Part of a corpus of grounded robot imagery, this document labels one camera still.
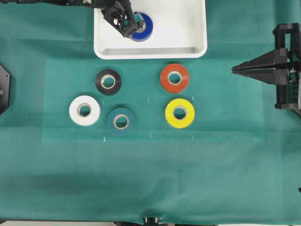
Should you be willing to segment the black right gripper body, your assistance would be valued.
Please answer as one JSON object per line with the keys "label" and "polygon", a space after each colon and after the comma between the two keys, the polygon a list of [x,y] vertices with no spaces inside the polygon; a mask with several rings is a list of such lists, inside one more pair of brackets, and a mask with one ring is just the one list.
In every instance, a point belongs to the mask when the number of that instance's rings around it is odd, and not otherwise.
{"label": "black right gripper body", "polygon": [[278,24],[273,30],[275,49],[285,53],[285,60],[276,68],[284,72],[284,84],[276,85],[275,108],[300,110],[301,108],[301,25]]}

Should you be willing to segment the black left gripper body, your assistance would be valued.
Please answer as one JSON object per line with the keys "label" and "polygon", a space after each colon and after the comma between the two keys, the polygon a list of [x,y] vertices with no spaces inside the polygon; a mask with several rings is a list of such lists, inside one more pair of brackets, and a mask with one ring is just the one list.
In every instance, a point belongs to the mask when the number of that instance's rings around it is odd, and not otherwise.
{"label": "black left gripper body", "polygon": [[101,9],[104,19],[111,24],[130,22],[132,20],[132,8],[129,0],[110,0]]}

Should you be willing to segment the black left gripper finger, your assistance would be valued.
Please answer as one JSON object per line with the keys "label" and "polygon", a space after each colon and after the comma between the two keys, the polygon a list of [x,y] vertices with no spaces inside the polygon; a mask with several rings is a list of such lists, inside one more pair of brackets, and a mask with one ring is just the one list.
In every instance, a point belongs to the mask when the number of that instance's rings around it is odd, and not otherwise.
{"label": "black left gripper finger", "polygon": [[141,28],[140,22],[136,21],[135,13],[132,11],[131,8],[127,10],[126,21],[127,21],[126,34],[134,34]]}
{"label": "black left gripper finger", "polygon": [[131,37],[132,15],[131,14],[105,14],[103,18],[116,29],[123,37]]}

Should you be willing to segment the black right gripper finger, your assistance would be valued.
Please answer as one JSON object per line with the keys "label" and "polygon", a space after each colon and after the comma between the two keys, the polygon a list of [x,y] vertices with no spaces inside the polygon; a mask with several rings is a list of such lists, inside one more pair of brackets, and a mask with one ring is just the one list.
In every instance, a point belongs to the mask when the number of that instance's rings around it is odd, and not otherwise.
{"label": "black right gripper finger", "polygon": [[249,77],[267,84],[287,85],[287,69],[246,69],[232,70],[234,74]]}
{"label": "black right gripper finger", "polygon": [[280,48],[243,62],[232,68],[233,71],[246,69],[276,68],[287,63],[288,49]]}

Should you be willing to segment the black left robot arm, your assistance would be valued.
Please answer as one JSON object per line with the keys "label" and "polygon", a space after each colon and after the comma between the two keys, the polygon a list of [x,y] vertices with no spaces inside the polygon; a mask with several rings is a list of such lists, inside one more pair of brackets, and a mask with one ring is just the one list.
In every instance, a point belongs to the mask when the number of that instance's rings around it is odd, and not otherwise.
{"label": "black left robot arm", "polygon": [[58,6],[81,6],[99,9],[103,18],[123,37],[131,38],[141,31],[143,22],[137,21],[128,0],[15,0],[16,4],[46,3]]}

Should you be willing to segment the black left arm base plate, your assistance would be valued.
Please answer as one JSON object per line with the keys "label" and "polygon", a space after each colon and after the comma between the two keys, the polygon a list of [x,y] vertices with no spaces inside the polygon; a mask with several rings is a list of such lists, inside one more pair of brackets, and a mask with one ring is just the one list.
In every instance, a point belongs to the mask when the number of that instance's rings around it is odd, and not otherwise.
{"label": "black left arm base plate", "polygon": [[0,65],[0,114],[9,108],[10,73]]}

